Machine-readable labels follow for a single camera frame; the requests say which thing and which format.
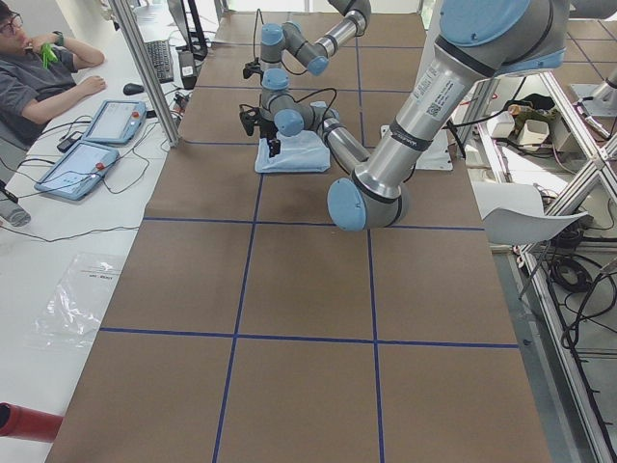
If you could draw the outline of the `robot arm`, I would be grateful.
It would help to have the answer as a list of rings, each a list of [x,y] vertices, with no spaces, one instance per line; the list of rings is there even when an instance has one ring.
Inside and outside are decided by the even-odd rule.
[[[263,24],[260,54],[255,61],[259,64],[259,72],[263,74],[270,68],[281,68],[282,55],[288,52],[310,74],[320,75],[342,45],[365,33],[372,13],[369,1],[330,1],[329,4],[342,15],[342,19],[316,41],[310,41],[293,21]]]
[[[565,55],[567,1],[445,1],[431,64],[386,136],[374,151],[367,151],[334,110],[296,101],[282,68],[282,53],[289,52],[308,72],[319,75],[342,44],[366,32],[369,2],[332,5],[343,18],[315,43],[293,22],[263,26],[260,105],[255,120],[243,124],[246,131],[258,126],[273,154],[280,151],[279,135],[309,130],[321,138],[349,174],[331,185],[327,203],[333,222],[350,232],[388,227],[405,216],[405,179],[476,82],[557,68]]]

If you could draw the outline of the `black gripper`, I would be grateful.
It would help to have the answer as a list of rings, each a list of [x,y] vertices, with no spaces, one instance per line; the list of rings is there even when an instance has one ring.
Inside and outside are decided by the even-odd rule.
[[[266,141],[270,157],[275,157],[281,153],[281,140],[277,136],[278,132],[274,123],[260,124],[260,138]]]

